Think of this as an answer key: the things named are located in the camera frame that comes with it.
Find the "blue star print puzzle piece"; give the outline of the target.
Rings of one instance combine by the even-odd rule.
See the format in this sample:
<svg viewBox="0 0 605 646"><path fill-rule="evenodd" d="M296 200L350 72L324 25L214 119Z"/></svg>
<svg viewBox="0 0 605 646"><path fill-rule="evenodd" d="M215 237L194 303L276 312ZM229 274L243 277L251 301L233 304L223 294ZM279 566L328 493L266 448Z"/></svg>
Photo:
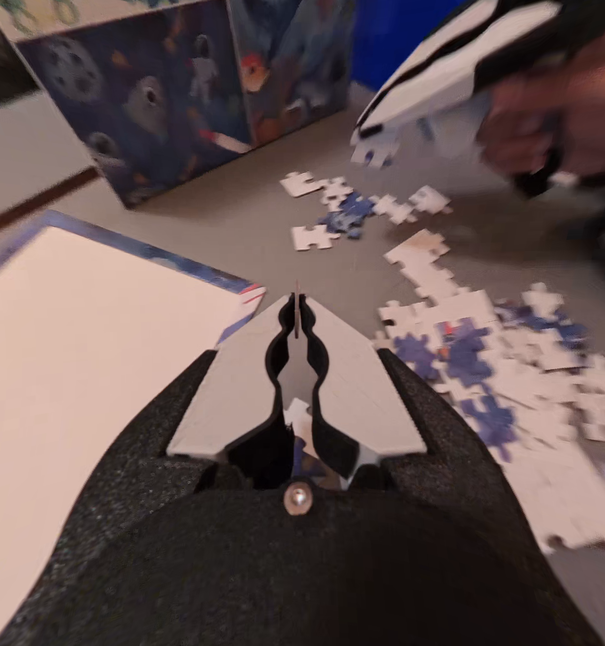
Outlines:
<svg viewBox="0 0 605 646"><path fill-rule="evenodd" d="M344 226L347 230L360 227L364 220L374 214L375 205L376 202L362 196L359 193L349 193L346 199L338 204Z"/></svg>

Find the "person's right hand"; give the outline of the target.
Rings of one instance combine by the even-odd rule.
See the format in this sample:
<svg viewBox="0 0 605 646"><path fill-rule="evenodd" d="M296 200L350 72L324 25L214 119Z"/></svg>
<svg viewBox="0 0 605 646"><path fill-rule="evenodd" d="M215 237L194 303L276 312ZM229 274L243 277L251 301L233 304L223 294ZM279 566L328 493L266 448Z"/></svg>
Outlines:
<svg viewBox="0 0 605 646"><path fill-rule="evenodd" d="M538 171L554 143L561 171L605 173L605 34L557 68L495 85L476 141L484 162L504 176Z"/></svg>

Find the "white puzzle piece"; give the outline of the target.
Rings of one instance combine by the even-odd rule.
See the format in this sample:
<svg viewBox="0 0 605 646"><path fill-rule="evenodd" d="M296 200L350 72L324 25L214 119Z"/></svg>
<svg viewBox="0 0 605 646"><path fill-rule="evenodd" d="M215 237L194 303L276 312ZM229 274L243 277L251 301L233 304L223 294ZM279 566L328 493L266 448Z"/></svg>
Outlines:
<svg viewBox="0 0 605 646"><path fill-rule="evenodd" d="M420 213L451 213L451 208L449 206L450 199L444 196L429 185L424 185L409 195L408 203L415 211L419 211Z"/></svg>
<svg viewBox="0 0 605 646"><path fill-rule="evenodd" d="M372 209L376 215L385 215L396 226L403 223L414 223L418 220L410 204L407 202L398 203L389 194L385 194L381 198L372 195L368 200L372 202Z"/></svg>
<svg viewBox="0 0 605 646"><path fill-rule="evenodd" d="M312 229L305 226L290 229L290 239L296 252L309 251L312 247L317 250L332 249L333 241L339 236L339 233L327 231L324 224L317 224Z"/></svg>
<svg viewBox="0 0 605 646"><path fill-rule="evenodd" d="M323 183L320 203L328 212L335 212L339 210L339 205L353 193L353 186L346 183L344 176L335 176Z"/></svg>
<svg viewBox="0 0 605 646"><path fill-rule="evenodd" d="M294 199L310 194L323 190L328 184L327 179L315 179L309 172L290 172L279 180L280 186L284 191Z"/></svg>

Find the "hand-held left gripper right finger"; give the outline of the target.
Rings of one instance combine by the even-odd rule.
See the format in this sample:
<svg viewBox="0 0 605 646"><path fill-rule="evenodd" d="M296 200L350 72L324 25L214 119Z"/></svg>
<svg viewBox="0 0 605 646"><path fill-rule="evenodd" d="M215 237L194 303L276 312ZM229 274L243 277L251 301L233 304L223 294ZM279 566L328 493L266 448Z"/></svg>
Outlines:
<svg viewBox="0 0 605 646"><path fill-rule="evenodd" d="M304 296L306 360L316 381L312 437L328 466L379 464L427 447L372 343Z"/></svg>

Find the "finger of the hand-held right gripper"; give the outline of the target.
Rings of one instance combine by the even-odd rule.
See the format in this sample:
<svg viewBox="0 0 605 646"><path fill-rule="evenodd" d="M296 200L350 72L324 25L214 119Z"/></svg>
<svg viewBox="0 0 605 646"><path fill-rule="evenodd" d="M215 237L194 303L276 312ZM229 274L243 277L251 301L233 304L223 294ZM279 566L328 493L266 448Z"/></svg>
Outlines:
<svg viewBox="0 0 605 646"><path fill-rule="evenodd" d="M486 24L396 81L377 102L360 133L394 129L467 101L475 91L475 69L486 58L554 19L560 2L498 2Z"/></svg>
<svg viewBox="0 0 605 646"><path fill-rule="evenodd" d="M475 29L487 23L493 17L497 3L498 1L469 1L459 5L451 15L447 17L430 35L415 48L381 85L358 116L355 124L355 132L360 132L370 111L384 98L385 93L391 89L396 81L401 81L401 77L405 78L409 72L419 71L419 68L426 62L429 62L443 48L451 43L459 47L459 40L461 38L471 34Z"/></svg>

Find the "blue plastic bin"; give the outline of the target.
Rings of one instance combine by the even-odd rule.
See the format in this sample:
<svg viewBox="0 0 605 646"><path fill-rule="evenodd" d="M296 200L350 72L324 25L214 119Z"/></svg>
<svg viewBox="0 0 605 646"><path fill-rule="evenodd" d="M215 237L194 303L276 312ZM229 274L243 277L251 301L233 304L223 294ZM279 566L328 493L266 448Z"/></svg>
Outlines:
<svg viewBox="0 0 605 646"><path fill-rule="evenodd" d="M370 91L464 1L357 1L352 81Z"/></svg>

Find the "white puzzle tray blue rim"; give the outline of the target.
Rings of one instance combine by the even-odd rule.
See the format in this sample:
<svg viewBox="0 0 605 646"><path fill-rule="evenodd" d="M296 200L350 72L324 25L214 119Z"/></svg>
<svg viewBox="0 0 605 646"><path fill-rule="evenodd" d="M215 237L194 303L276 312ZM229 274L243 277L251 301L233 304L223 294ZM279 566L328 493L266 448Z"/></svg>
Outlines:
<svg viewBox="0 0 605 646"><path fill-rule="evenodd" d="M124 426L264 294L57 211L0 251L0 633Z"/></svg>

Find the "space and ocean print box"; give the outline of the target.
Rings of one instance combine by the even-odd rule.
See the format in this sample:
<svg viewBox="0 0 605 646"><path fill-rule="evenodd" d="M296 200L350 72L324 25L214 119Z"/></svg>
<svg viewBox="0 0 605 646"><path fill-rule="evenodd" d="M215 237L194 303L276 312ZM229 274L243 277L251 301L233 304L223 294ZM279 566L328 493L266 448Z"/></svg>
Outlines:
<svg viewBox="0 0 605 646"><path fill-rule="evenodd" d="M126 208L344 109L355 1L158 4L16 44Z"/></svg>

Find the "forest flower picture box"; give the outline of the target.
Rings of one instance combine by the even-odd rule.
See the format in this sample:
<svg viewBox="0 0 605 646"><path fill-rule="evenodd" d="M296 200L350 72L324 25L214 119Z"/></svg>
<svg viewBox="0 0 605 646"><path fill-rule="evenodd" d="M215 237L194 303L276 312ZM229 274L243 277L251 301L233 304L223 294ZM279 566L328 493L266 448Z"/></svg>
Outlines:
<svg viewBox="0 0 605 646"><path fill-rule="evenodd" d="M203 1L0 1L0 31L7 42L177 9Z"/></svg>

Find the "strip of joined white pieces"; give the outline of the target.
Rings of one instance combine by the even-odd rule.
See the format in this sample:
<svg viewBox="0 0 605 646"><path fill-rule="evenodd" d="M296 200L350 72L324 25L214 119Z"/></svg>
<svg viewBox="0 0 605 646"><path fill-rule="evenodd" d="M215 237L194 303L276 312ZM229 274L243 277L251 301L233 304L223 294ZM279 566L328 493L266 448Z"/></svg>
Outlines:
<svg viewBox="0 0 605 646"><path fill-rule="evenodd" d="M440 234L424 229L387 251L384 259L390 265L397 265L417 296L439 304L470 292L469 286L457 283L454 274L439 264L448 251Z"/></svg>

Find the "sheet of joined puzzle pieces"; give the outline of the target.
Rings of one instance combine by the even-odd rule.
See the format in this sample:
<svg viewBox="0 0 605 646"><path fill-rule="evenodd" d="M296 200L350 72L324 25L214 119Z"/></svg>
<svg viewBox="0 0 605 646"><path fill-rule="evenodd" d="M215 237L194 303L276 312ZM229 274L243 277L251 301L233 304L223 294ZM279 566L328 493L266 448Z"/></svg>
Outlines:
<svg viewBox="0 0 605 646"><path fill-rule="evenodd" d="M605 481L581 449L568 404L580 404L575 376L546 376L500 352L502 331L485 292L469 292L433 306L389 302L381 319L393 324L370 342L400 393L400 377L418 376L428 403L445 404L456 422L499 466L540 549L559 538L578 548L605 543ZM328 466L350 481L360 466Z"/></svg>

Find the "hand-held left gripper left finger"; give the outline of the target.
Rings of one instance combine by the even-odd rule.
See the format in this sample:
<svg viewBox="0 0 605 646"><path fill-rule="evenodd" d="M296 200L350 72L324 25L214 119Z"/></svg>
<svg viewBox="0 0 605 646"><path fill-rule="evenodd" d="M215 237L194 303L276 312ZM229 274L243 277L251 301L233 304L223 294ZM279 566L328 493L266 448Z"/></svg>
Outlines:
<svg viewBox="0 0 605 646"><path fill-rule="evenodd" d="M225 338L218 347L174 436L168 456L219 461L273 410L275 386L266 371L266 351L282 332L282 296Z"/></svg>

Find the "grey crater print puzzle piece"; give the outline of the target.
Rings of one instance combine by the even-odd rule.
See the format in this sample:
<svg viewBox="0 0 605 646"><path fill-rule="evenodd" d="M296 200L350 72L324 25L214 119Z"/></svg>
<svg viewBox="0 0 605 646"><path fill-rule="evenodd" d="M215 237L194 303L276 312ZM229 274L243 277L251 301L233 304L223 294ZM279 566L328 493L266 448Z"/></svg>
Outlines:
<svg viewBox="0 0 605 646"><path fill-rule="evenodd" d="M317 219L316 224L324 225L328 233L345 234L352 240L359 240L362 236L363 215L335 211Z"/></svg>

